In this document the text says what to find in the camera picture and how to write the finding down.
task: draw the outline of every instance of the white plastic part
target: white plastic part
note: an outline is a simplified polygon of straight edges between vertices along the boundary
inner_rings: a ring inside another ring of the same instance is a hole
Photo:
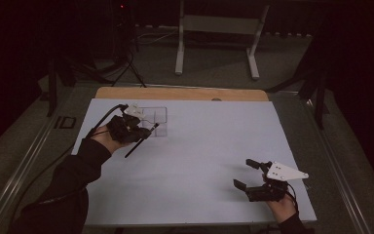
[[[137,117],[138,119],[143,119],[145,115],[142,113],[142,109],[137,106],[137,104],[131,104],[127,109],[124,110],[124,113]]]
[[[302,173],[278,162],[273,162],[272,167],[270,167],[269,171],[267,172],[267,178],[280,181],[308,177],[308,174]]]

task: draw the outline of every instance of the gray carpet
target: gray carpet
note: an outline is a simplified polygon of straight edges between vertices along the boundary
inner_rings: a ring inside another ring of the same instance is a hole
[[[249,77],[243,47],[228,48],[190,42],[186,46],[184,73],[174,75],[176,43],[168,39],[161,43],[141,46],[134,54],[134,65],[147,84],[166,86],[213,87],[231,89],[264,89],[290,78],[304,51],[309,38],[265,36],[256,53],[261,79],[257,82]],[[136,78],[127,72],[117,86],[136,83]],[[33,167],[27,174],[22,188],[11,206],[1,215],[0,233],[5,233],[14,204],[25,185],[49,165],[74,142],[83,122],[87,107],[96,89],[100,87],[86,79],[75,88],[61,87],[60,103],[54,118],[47,118],[46,102],[36,100],[17,122],[0,138],[0,194],[19,162],[36,141],[41,129],[48,128]],[[298,85],[290,87],[296,90]],[[305,101],[290,93],[270,95],[270,100],[280,116],[280,121],[301,171],[309,172],[305,183],[312,200],[318,221],[308,223],[317,233],[359,233],[353,215],[347,209],[347,201],[341,189],[341,178],[335,176],[329,149],[323,146],[323,138],[331,145],[333,159],[339,162],[338,172],[343,172],[345,182],[353,191],[369,231],[374,233],[374,174],[352,130],[340,113],[332,95],[326,96],[328,113],[324,115],[325,131],[319,131],[312,121],[312,113]],[[73,129],[54,129],[56,118],[75,117]],[[51,170],[43,174],[26,193],[22,203],[32,202],[45,189],[51,178]],[[252,233],[264,228],[255,226],[189,227],[189,228],[128,228],[124,233]],[[114,233],[114,228],[86,227],[84,233]]]

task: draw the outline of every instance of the dark background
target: dark background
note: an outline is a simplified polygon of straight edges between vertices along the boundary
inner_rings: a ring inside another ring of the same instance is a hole
[[[288,33],[314,35],[299,69],[326,68],[326,87],[334,92],[374,168],[374,1],[271,2],[264,32],[278,32],[281,37]],[[64,51],[77,60],[83,59],[81,62],[93,59],[87,53],[88,45],[81,41],[84,28],[110,28],[106,25],[110,22],[100,20],[88,25],[80,13],[87,11],[85,15],[100,13],[112,17],[108,15],[110,8],[105,6],[108,3],[0,0],[0,136],[41,95],[36,81],[48,73],[48,57],[54,51]],[[178,24],[177,1],[132,3],[134,21],[140,25]],[[235,1],[231,6],[230,1],[208,1],[206,5],[203,1],[191,1],[186,4],[186,11],[226,17],[252,16],[253,12],[243,10],[245,4],[248,2]],[[91,12],[89,6],[98,10]],[[107,35],[108,30],[99,33]],[[111,40],[111,37],[99,40]],[[109,50],[102,46],[111,43],[99,41],[98,44],[102,56]]]

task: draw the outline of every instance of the white desk leg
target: white desk leg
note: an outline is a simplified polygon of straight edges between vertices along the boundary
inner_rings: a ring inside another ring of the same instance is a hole
[[[180,20],[178,26],[178,51],[177,59],[175,61],[175,74],[181,75],[183,73],[184,62],[184,0],[180,0]]]
[[[262,16],[260,17],[259,24],[257,25],[257,31],[254,34],[253,45],[251,46],[250,49],[247,49],[246,51],[247,58],[248,58],[248,65],[250,67],[251,78],[254,80],[258,80],[260,78],[259,70],[257,69],[256,59],[254,58],[254,53],[256,52],[256,47],[257,47],[257,44],[259,43],[260,35],[262,34],[264,22],[265,22],[268,11],[269,11],[269,6],[266,6],[263,9]]]

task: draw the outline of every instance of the person's right hand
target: person's right hand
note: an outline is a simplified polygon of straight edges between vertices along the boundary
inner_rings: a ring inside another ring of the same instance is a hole
[[[270,210],[272,210],[273,216],[278,223],[282,223],[296,214],[293,200],[287,194],[284,195],[284,197],[278,202],[269,201],[266,203],[269,206]]]

